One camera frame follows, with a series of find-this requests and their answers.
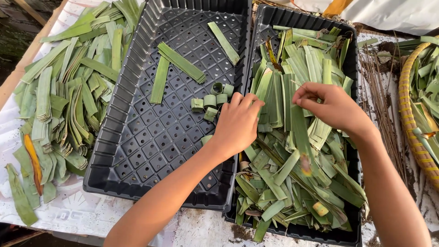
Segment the right hand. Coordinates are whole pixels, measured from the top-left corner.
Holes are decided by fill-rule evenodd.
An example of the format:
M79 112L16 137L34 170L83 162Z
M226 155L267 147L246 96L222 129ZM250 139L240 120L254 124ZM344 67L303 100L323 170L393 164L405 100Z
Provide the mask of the right hand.
M374 127L367 114L339 86L305 82L294 93L292 102L348 135L367 133Z

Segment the woven basket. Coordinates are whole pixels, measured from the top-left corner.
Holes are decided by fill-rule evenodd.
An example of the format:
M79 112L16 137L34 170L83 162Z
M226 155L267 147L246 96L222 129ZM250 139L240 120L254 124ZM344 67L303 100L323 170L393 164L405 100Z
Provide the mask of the woven basket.
M412 132L412 130L417 128L417 126L413 118L409 95L409 77L413 63L416 57L418 57L419 53L427 48L430 44L431 43L423 43L419 45L404 63L404 67L399 78L399 112L401 113L401 119L416 162L424 170L429 180L433 183L435 189L439 191L439 168L436 166L427 149L418 141Z

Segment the perforated tray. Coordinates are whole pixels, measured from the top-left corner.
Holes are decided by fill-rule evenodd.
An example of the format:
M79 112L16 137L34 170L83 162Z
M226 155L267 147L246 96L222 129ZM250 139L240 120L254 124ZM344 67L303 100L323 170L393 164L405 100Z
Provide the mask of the perforated tray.
M121 75L84 178L85 191L138 200L200 148L215 124L191 112L213 82L243 93L248 63L250 0L149 0L127 52ZM207 23L215 21L240 55L233 67ZM174 65L161 105L150 104L165 42L205 72L198 84ZM219 164L195 187L183 207L229 211L237 156Z
M341 29L340 35L352 34L352 42L349 44L348 51L346 53L345 63L343 64L344 73L354 80L351 87L352 99L358 99L358 49L356 45L356 32L355 29L340 22L334 22L332 20L324 19L310 14L301 12L286 10L280 7L272 7L265 4L260 4L256 13L256 23L253 29L252 47L250 52L250 60L248 66L248 79L246 80L246 92L249 92L251 85L251 69L253 63L261 60L259 51L260 44L264 43L267 36L273 37L271 39L273 51L277 54L280 40L277 37L278 31L273 29L273 25L288 26L309 30L331 30L332 27L338 27ZM360 165L358 159L358 153L350 145L347 148L347 160L349 161L348 173L358 183L360 183ZM303 225L290 224L288 229L283 225L278 224L278 228L275 228L273 224L268 228L268 232L279 234L282 236L294 237L303 240L316 241L320 243L336 244L343 246L355 246L359 247L361 243L361 212L360 209L351 205L345 204L346 216L349 219L349 223L352 227L352 232L343 231L340 229L334 229L329 233L323 233L314 229L309 229ZM228 213L223 214L225 220L228 222L235 222L236 218L236 198L234 198L231 210ZM243 224L247 227L252 227L251 224Z

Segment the table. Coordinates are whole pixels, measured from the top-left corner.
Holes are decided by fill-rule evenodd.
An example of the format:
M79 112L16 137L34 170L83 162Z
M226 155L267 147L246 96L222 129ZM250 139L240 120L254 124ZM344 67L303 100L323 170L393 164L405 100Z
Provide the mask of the table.
M64 0L63 9L56 21L53 22L50 34L53 35L65 30L76 21L85 7L97 6L100 2L101 0ZM362 41L375 37L380 42L395 40L394 37L372 32L361 33L358 40ZM44 56L49 50L50 45L41 45L33 61ZM382 83L384 85L387 85L388 78L389 75L383 76ZM395 106L392 111L394 111L395 116L398 116L397 84L392 79L389 85L391 99ZM359 88L362 87L367 88L368 86L363 81L360 73ZM364 98L361 93L359 97L360 101ZM0 111L0 160L3 164L12 163L17 171L20 171L19 163L12 156L12 153L21 145L18 128L23 122L16 119L17 116L19 116L18 107L13 97L9 97ZM425 175L415 163L408 147L405 149L405 155L408 157L406 160L410 181L409 189L416 199L428 228L433 232L433 245L439 247L439 241L435 238L435 236L439 236L436 232L439 231L439 194L425 181ZM106 237L111 227L133 205L133 201L84 192L82 190L82 180L82 177L72 175L66 183L58 185L57 198L48 204L41 203L41 206L35 210L40 220L32 227L47 231ZM24 225L14 207L6 169L1 168L0 208L2 208L0 222ZM327 246L271 233L266 234L263 243L255 243L251 241L253 234L254 232L251 229L225 222L221 218L220 212L180 209L149 245L153 247ZM372 221L363 222L362 238L363 246L366 247L376 246L376 242L379 241Z

